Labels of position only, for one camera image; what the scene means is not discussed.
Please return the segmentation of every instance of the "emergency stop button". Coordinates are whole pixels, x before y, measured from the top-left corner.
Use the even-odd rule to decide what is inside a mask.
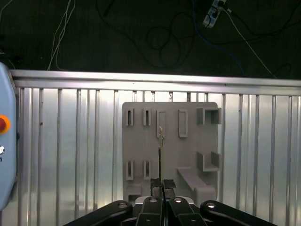
[[[6,128],[6,122],[3,118],[0,118],[0,132],[3,132]]]
[[[0,135],[7,133],[10,128],[10,121],[5,115],[0,115]]]

